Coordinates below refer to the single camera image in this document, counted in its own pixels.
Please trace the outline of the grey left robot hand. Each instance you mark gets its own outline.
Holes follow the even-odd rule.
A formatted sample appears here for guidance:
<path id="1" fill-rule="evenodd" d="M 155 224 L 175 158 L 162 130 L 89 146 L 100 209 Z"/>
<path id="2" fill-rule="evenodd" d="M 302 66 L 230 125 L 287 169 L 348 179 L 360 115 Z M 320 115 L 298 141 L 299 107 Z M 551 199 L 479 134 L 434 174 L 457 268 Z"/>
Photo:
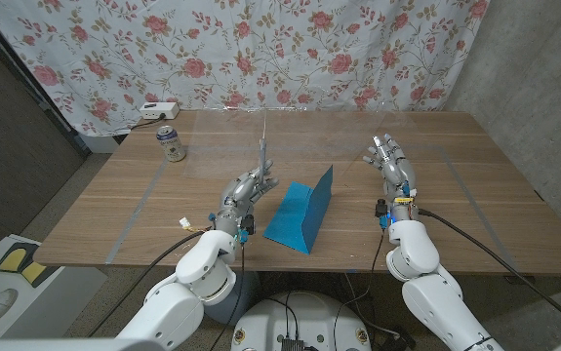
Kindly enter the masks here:
<path id="1" fill-rule="evenodd" d="M 238 219 L 254 212 L 255 203 L 279 180 L 268 177 L 273 161 L 264 162 L 263 168 L 255 168 L 232 179 L 220 195 L 220 206 L 216 215 L 215 228 L 230 235 L 238 232 Z"/>

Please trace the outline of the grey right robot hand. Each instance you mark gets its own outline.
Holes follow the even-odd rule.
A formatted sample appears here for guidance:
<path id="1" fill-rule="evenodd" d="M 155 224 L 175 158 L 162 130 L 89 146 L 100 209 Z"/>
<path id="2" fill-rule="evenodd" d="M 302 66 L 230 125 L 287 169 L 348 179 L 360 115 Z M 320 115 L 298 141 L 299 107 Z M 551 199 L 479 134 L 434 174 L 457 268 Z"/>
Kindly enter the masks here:
<path id="1" fill-rule="evenodd" d="M 368 147 L 370 156 L 363 161 L 377 169 L 383 179 L 384 199 L 391 221 L 418 217 L 416 173 L 401 146 L 389 135 L 373 136 L 374 145 Z"/>

